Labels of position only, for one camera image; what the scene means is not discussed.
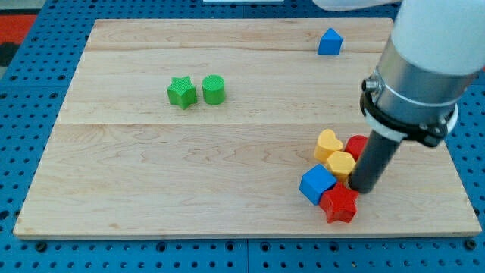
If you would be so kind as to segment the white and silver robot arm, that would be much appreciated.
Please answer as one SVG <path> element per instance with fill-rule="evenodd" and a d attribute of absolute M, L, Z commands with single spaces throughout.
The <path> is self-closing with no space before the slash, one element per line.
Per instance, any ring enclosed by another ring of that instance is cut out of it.
<path fill-rule="evenodd" d="M 403 0 L 380 60 L 361 83 L 372 131 L 348 184 L 369 193 L 404 140 L 436 147 L 484 67 L 483 0 Z"/>

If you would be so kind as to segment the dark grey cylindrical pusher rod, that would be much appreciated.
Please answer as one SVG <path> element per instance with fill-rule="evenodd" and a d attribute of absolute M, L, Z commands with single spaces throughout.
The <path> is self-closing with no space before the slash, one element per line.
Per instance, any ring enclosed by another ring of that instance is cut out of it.
<path fill-rule="evenodd" d="M 359 193 L 370 193 L 401 143 L 401 140 L 391 140 L 372 130 L 349 176 L 349 188 Z"/>

